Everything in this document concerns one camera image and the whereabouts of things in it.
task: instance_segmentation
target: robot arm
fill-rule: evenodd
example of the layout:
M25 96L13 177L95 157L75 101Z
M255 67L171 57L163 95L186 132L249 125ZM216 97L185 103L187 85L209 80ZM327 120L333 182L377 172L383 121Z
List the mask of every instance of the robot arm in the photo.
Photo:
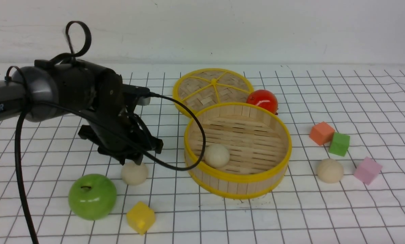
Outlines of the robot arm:
M74 53L68 30L78 23L85 31L85 45ZM88 27L79 21L66 26L66 37L71 53L59 54L51 60L35 60L34 66L16 67L12 76L7 71L0 81L0 121L19 116L15 129L15 173L27 227L33 244L38 244L35 227L27 204L21 167L20 138L24 119L41 122L67 113L74 113L88 121L78 135L98 145L100 154L117 159L122 165L126 159L141 164L148 156L154 162L173 170L190 170L201 162L205 150L205 134L196 116L182 103L150 92L146 87L125 85L113 70L77 57L84 55L91 44ZM198 160L188 167L179 168L155 158L148 151L161 153L162 140L153 137L140 117L134 113L137 105L148 105L150 97L176 102L195 120L202 134L202 149Z
M163 142L153 137L134 110L137 105L148 105L150 90L146 87L125 85L122 77L109 68L83 60L61 63L50 67L20 68L27 82L32 102L46 101L58 104L93 118L110 130L125 135L145 151L161 153ZM19 71L11 80L21 81ZM26 91L21 83L0 81L0 121L19 116L27 104ZM67 114L47 105L35 106L26 119L41 122ZM98 145L98 152L112 156L122 165L126 159L136 164L143 154L89 122L82 125L78 135Z

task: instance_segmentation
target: pink cube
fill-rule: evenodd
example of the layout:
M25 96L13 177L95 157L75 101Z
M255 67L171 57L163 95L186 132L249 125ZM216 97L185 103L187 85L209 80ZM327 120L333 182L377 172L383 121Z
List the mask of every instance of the pink cube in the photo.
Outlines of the pink cube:
M369 185L378 176L382 168L383 166L379 165L376 161L366 157L356 168L354 176L361 182Z

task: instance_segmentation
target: red tomato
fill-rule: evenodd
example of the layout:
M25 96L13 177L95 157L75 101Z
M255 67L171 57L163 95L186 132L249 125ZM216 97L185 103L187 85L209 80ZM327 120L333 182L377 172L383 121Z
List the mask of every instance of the red tomato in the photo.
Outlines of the red tomato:
M273 114L278 114L278 99L275 95L267 90L254 91L247 97L246 103L264 108Z

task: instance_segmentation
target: foam cube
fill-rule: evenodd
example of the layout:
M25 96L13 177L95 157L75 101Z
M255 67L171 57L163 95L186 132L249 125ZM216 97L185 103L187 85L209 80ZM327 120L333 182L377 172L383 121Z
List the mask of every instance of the foam cube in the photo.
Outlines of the foam cube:
M335 130L326 122L321 122L314 125L311 129L309 137L319 146L332 140Z
M154 211L141 201L127 212L126 217L128 225L140 235L145 234L156 222Z
M356 168L354 176L361 182L369 185L379 175L382 168L383 166L379 165L376 161L366 157Z
M329 153L345 156L350 146L350 136L335 132L330 143Z

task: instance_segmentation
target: green apple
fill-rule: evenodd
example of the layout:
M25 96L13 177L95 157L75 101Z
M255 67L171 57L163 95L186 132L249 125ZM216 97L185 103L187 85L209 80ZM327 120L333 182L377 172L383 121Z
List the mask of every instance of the green apple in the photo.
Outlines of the green apple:
M98 220L106 217L117 201L117 188L106 176L82 176L68 193L69 208L80 218Z

